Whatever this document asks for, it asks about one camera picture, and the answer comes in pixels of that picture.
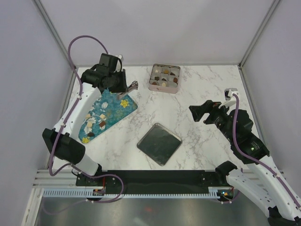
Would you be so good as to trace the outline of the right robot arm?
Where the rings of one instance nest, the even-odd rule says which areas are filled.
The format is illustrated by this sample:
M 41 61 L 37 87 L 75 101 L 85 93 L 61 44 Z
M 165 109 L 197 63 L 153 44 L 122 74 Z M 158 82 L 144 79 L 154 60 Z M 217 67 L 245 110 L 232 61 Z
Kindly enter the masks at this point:
M 199 122 L 204 114 L 206 125 L 215 125 L 230 143 L 234 155 L 240 159 L 262 183 L 258 186 L 230 161 L 215 170 L 216 183 L 236 188 L 251 200 L 267 217 L 271 226 L 299 226 L 301 199 L 288 185 L 265 144 L 252 133 L 253 121 L 247 111 L 238 106 L 231 112 L 220 102 L 205 101 L 191 105 L 193 120 Z

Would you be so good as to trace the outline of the metal tongs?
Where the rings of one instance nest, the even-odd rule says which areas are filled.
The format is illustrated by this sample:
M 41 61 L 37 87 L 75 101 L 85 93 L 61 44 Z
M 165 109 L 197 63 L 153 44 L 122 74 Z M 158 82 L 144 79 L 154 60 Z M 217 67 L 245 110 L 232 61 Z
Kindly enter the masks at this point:
M 133 81 L 130 86 L 128 86 L 127 90 L 122 93 L 117 94 L 117 100 L 121 100 L 124 96 L 128 95 L 130 92 L 138 90 L 138 81 Z

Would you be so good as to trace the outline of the milk cube chocolate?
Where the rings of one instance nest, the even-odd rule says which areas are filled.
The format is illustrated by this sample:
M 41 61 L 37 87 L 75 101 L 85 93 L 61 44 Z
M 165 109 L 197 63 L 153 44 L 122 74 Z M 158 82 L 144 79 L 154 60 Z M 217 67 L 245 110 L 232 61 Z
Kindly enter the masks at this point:
M 101 123 L 99 123 L 100 128 L 105 127 L 105 125 L 106 125 L 105 121 L 102 121 Z

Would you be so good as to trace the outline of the square tin lid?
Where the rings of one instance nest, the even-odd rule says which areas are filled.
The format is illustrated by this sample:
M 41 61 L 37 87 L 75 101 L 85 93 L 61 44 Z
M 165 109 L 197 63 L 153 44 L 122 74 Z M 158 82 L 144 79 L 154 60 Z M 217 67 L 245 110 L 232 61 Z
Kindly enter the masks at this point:
M 155 163 L 164 166 L 181 144 L 180 137 L 160 123 L 155 123 L 137 143 L 137 148 Z

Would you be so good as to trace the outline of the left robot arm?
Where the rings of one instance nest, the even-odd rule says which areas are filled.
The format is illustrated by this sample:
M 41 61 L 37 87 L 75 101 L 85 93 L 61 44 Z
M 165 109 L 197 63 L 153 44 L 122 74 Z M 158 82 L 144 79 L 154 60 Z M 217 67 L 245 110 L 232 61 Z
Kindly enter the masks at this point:
M 48 170 L 51 176 L 71 166 L 97 186 L 103 180 L 102 167 L 87 154 L 83 144 L 77 141 L 81 125 L 93 103 L 103 92 L 116 93 L 118 98 L 129 93 L 122 55 L 101 54 L 99 63 L 76 77 L 79 92 L 72 104 L 52 129 L 44 129 L 42 137 L 50 153 Z

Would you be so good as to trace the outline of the teal floral tray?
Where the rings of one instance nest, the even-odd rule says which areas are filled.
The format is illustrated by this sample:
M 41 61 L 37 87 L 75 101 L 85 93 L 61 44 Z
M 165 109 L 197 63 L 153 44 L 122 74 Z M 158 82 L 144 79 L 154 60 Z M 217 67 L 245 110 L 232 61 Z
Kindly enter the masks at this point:
M 87 114 L 91 117 L 85 117 L 80 130 L 78 138 L 81 143 L 87 144 L 93 139 L 109 130 L 116 123 L 126 118 L 138 108 L 137 103 L 129 96 L 124 96 L 121 100 L 117 100 L 117 94 L 109 91 L 104 91 L 102 95 L 93 103 Z M 100 118 L 100 115 L 106 117 L 105 120 Z M 105 127 L 100 128 L 99 123 L 106 122 Z M 87 123 L 91 122 L 93 126 L 87 127 Z M 94 133 L 94 137 L 88 137 L 88 133 Z

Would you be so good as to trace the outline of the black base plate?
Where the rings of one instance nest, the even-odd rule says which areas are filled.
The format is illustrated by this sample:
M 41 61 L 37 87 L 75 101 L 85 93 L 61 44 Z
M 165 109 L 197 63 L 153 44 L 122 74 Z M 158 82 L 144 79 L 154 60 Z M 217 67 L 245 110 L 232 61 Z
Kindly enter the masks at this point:
M 198 193 L 209 187 L 229 187 L 226 178 L 205 170 L 109 170 L 100 175 L 116 175 L 124 183 L 123 193 Z

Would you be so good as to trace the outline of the white rounded chocolate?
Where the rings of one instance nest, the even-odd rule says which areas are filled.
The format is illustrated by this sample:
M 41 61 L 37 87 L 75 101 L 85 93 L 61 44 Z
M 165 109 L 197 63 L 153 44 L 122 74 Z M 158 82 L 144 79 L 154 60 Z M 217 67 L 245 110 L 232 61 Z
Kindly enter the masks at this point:
M 88 123 L 87 123 L 87 127 L 88 127 L 88 128 L 91 128 L 92 126 L 93 126 L 93 124 L 92 124 L 91 122 L 88 122 Z

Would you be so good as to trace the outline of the pink chocolate tin box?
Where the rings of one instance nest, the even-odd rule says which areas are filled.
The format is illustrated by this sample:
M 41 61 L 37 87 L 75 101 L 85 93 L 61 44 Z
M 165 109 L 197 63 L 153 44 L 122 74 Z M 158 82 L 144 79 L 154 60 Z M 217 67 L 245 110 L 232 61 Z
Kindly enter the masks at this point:
M 150 73 L 150 78 L 148 81 L 149 90 L 156 92 L 164 92 L 169 94 L 176 94 L 179 88 L 179 77 L 180 77 L 181 68 L 175 65 L 164 65 L 164 64 L 154 64 Z M 158 85 L 152 85 L 152 82 L 156 81 Z

